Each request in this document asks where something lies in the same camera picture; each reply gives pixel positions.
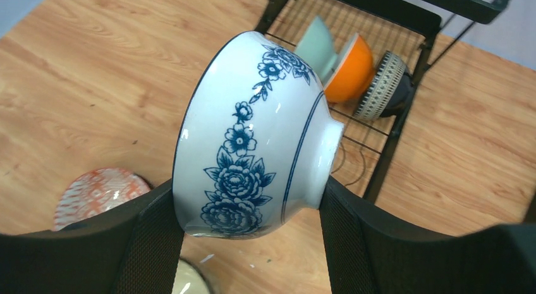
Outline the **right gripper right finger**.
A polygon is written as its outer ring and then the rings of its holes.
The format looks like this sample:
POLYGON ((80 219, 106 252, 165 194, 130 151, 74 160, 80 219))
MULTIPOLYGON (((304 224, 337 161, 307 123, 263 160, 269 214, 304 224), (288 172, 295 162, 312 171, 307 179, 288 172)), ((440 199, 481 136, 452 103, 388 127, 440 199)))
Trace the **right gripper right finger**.
POLYGON ((449 236, 327 182, 320 221, 333 293, 534 293, 535 225, 449 236))

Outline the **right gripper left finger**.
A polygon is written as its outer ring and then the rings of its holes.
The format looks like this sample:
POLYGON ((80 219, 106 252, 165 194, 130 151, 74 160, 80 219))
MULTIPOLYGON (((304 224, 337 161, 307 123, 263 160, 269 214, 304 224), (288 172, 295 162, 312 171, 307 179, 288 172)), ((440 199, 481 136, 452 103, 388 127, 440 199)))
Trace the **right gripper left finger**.
POLYGON ((59 231, 1 235, 1 292, 171 293, 183 236, 166 181, 59 231))

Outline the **brown cream glazed bowl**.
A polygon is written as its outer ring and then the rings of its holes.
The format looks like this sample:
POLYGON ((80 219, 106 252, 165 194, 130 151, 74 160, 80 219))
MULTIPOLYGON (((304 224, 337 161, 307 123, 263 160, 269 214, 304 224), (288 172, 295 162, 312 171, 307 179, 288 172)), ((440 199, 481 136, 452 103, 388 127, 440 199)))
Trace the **brown cream glazed bowl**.
POLYGON ((212 294, 214 289, 201 271, 186 259, 176 269, 172 294, 212 294))

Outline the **blue floral bowl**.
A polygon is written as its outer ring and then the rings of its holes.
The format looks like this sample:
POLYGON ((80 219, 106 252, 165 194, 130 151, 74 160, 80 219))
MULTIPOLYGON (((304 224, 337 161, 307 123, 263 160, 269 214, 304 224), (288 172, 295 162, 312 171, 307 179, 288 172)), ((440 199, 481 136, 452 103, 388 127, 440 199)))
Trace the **blue floral bowl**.
POLYGON ((256 31, 230 39, 195 87, 173 162, 177 220, 245 240, 318 209, 344 125, 306 62, 256 31))

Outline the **black cream patterned bowl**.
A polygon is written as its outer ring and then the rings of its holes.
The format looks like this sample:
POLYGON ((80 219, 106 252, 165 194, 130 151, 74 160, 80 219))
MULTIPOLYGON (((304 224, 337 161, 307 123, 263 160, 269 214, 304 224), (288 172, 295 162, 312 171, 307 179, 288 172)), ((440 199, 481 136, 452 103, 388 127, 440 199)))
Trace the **black cream patterned bowl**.
POLYGON ((371 84, 359 98, 354 117, 373 121, 396 115, 405 108, 411 89, 411 75, 406 63, 397 54, 386 51, 371 84))

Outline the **white orange bowl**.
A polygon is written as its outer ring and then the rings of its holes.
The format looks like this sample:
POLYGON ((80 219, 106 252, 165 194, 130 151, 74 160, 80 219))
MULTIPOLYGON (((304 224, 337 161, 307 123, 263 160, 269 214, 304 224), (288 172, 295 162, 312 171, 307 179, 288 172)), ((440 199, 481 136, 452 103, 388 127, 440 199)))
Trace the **white orange bowl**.
POLYGON ((358 32, 343 46, 331 76, 324 83, 328 102, 340 103, 360 97, 375 73, 372 51, 358 32))

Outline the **pale green bowl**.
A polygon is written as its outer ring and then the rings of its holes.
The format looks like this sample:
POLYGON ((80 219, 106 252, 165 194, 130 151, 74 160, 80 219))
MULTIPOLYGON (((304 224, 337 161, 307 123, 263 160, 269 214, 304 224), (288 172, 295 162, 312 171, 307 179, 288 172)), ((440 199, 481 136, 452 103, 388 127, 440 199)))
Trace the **pale green bowl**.
POLYGON ((321 17, 315 16, 294 53, 302 58, 325 85, 333 73, 338 54, 334 48, 332 35, 321 17))

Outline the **black wire dish rack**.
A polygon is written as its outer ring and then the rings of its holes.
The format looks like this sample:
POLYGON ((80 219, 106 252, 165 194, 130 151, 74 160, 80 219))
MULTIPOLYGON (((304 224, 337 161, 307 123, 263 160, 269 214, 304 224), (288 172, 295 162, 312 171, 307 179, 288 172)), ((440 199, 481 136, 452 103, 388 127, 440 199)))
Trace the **black wire dish rack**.
POLYGON ((368 131, 377 130, 380 118, 393 118, 386 141, 378 151, 363 197, 375 202, 391 165, 417 89, 425 73, 434 66, 430 58, 436 38, 447 25, 438 14, 404 0, 268 0, 256 30, 292 46, 297 31, 290 25, 274 28, 284 10, 297 13, 298 6, 311 13, 345 11, 363 15, 363 24, 381 50, 371 84, 358 98, 348 121, 368 131))

